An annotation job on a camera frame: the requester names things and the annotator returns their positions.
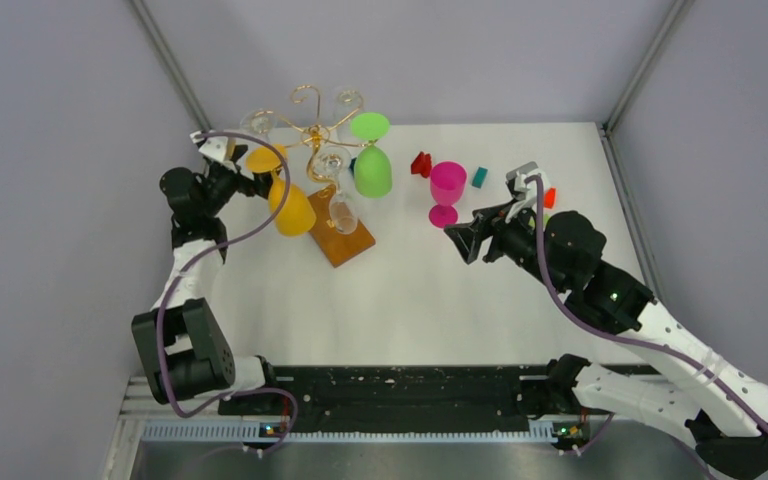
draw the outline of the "orange wooden block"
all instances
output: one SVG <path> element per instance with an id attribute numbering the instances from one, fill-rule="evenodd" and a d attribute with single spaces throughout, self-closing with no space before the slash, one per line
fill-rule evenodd
<path id="1" fill-rule="evenodd" d="M 328 186 L 307 198 L 316 212 L 316 223 L 310 229 L 310 236 L 316 240 L 331 265 L 337 268 L 375 245 L 375 238 L 360 220 L 357 229 L 349 235 L 337 233 L 328 211 L 328 203 L 334 191 L 333 186 Z"/>
<path id="2" fill-rule="evenodd" d="M 549 189 L 546 195 L 543 196 L 543 206 L 546 208 L 552 208 L 555 206 L 555 187 Z"/>

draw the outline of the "clear wine glass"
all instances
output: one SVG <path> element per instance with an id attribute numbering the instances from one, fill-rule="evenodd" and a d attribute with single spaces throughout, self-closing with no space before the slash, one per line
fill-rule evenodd
<path id="1" fill-rule="evenodd" d="M 255 110 L 249 112 L 240 121 L 240 130 L 247 135 L 256 137 L 264 142 L 269 141 L 269 132 L 278 124 L 278 119 L 274 113 L 267 110 Z"/>
<path id="2" fill-rule="evenodd" d="M 344 147 L 327 145 L 314 157 L 313 170 L 317 175 L 331 182 L 327 187 L 334 190 L 328 204 L 331 222 L 337 233 L 349 235 L 357 229 L 357 204 L 352 196 L 340 187 L 340 173 L 351 162 L 351 154 Z"/>
<path id="3" fill-rule="evenodd" d="M 361 97 L 360 91 L 357 88 L 337 88 L 334 94 L 333 123 L 339 122 L 358 107 L 361 108 L 357 113 L 363 113 L 363 97 Z M 337 127 L 337 140 L 343 143 L 361 143 L 361 140 L 352 134 L 350 125 L 351 120 L 347 120 Z"/>

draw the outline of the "metal track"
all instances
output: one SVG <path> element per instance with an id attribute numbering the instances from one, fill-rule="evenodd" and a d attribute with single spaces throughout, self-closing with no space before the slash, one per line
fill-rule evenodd
<path id="1" fill-rule="evenodd" d="M 103 480 L 131 478 L 144 430 L 145 422 L 142 420 L 119 419 L 107 451 L 107 461 L 101 475 Z"/>
<path id="2" fill-rule="evenodd" d="M 274 443 L 259 432 L 271 422 L 237 419 L 149 420 L 143 442 Z M 555 443 L 551 421 L 532 420 L 527 432 L 486 433 L 291 433 L 288 443 Z"/>

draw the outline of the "pink wine glass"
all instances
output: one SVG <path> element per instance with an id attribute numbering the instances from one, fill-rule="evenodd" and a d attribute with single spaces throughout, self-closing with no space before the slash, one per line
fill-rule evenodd
<path id="1" fill-rule="evenodd" d="M 463 195 L 466 170 L 455 162 L 441 162 L 431 169 L 431 196 L 437 205 L 428 212 L 435 227 L 443 228 L 458 222 L 454 205 Z"/>

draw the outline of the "white wall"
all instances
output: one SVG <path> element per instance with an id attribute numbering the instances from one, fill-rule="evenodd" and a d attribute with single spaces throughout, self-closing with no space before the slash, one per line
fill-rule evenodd
<path id="1" fill-rule="evenodd" d="M 0 479 L 97 478 L 194 129 L 119 0 L 0 0 Z"/>
<path id="2" fill-rule="evenodd" d="M 302 83 L 396 123 L 604 120 L 670 0 L 146 0 L 216 127 Z"/>
<path id="3" fill-rule="evenodd" d="M 617 138 L 668 305 L 768 382 L 768 2 L 696 2 Z"/>

